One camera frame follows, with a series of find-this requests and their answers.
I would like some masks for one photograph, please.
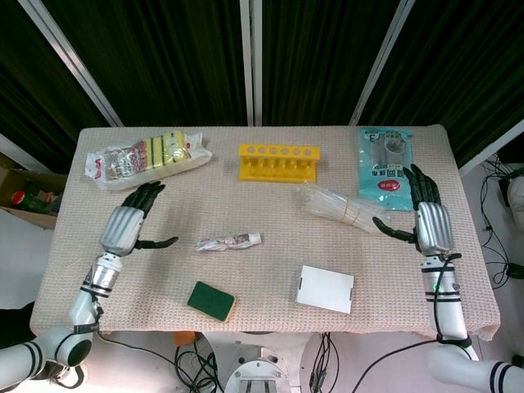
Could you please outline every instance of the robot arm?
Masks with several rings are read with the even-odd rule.
[[[411,186],[415,210],[413,233],[394,230],[374,217],[373,222],[386,235],[413,243],[425,256],[422,279],[431,325],[436,330],[439,346],[427,355],[431,375],[444,383],[453,383],[485,393],[522,391],[524,370],[511,364],[478,361],[464,323],[460,286],[455,281],[453,260],[460,254],[453,249],[451,223],[446,208],[440,203],[435,182],[416,165],[404,168]]]
[[[164,187],[160,182],[144,184],[113,211],[101,239],[105,253],[89,270],[70,309],[72,331],[52,327],[32,341],[0,350],[0,389],[36,376],[48,360],[74,367],[87,358],[103,314],[100,301],[113,290],[122,268],[121,258],[134,248],[164,248],[178,240],[138,240],[143,221]]]

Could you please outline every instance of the table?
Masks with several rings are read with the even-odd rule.
[[[93,259],[112,210],[128,191],[99,189],[84,176],[88,151],[173,128],[85,129],[79,137],[65,188],[47,271],[31,327],[42,332],[69,325],[67,312]],[[371,236],[300,212],[295,184],[237,181],[240,143],[317,145],[318,184],[349,196],[358,194],[358,127],[180,128],[202,132],[214,153],[206,165],[165,178],[142,230],[142,239],[180,240],[164,250],[134,251],[109,299],[102,330],[419,332],[434,335],[422,286],[423,257],[412,245]],[[410,127],[413,155],[439,185],[454,231],[456,263],[468,330],[490,339],[499,327],[499,310],[486,273],[446,131],[439,125]],[[413,227],[413,214],[392,212],[398,228]],[[259,231],[264,243],[243,251],[197,254],[195,243],[227,233]],[[303,264],[355,276],[351,314],[295,303]],[[237,297],[229,320],[215,322],[186,306],[202,280]]]

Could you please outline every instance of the plastic bag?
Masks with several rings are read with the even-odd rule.
[[[388,210],[413,210],[409,181],[403,171],[413,163],[410,131],[363,127],[359,159],[362,198]]]
[[[204,165],[211,156],[201,133],[173,131],[88,153],[85,174],[102,189],[123,190]]]

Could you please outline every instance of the metal frame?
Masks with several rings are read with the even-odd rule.
[[[47,166],[33,158],[30,154],[1,134],[0,152],[28,170],[41,172],[43,174],[52,174],[52,171]]]
[[[263,0],[250,0],[253,105],[256,126],[262,125],[262,2]]]
[[[460,167],[458,172],[461,177],[466,176],[473,168],[484,162],[492,155],[494,155],[501,148],[510,143],[513,139],[524,133],[524,119],[515,124],[508,132],[502,135],[499,139],[491,143],[488,147],[474,156],[470,161]]]
[[[240,21],[242,24],[242,54],[244,56],[244,84],[246,85],[247,125],[252,127],[253,114],[253,71],[251,68],[251,15],[250,0],[240,0]]]
[[[106,96],[98,87],[75,50],[56,24],[41,0],[18,0],[25,12],[36,24],[45,39],[49,42],[56,54],[64,62],[68,70],[79,82],[82,89],[88,94],[97,109],[106,118],[111,127],[123,127],[124,123],[116,114],[115,109],[107,101]]]
[[[357,106],[353,111],[349,125],[357,125],[359,123],[360,116],[362,115],[362,112],[364,112],[364,108],[368,102],[369,96],[375,88],[378,77],[380,76],[384,65],[386,64],[387,58],[391,53],[391,49],[393,49],[393,46],[395,45],[396,39],[399,37],[400,31],[402,30],[405,21],[408,19],[408,15],[411,12],[414,3],[415,0],[400,0],[399,6],[396,8],[393,19],[391,20],[390,27],[387,30],[386,36],[384,37],[382,45],[380,46],[380,50],[378,51],[377,58],[373,63],[371,71],[369,71],[368,80],[366,80],[366,84],[362,89],[359,101],[357,102]]]

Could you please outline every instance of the blue packaging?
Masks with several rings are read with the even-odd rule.
[[[411,132],[392,127],[360,129],[360,189],[362,198],[388,210],[413,210],[403,167],[413,163]]]

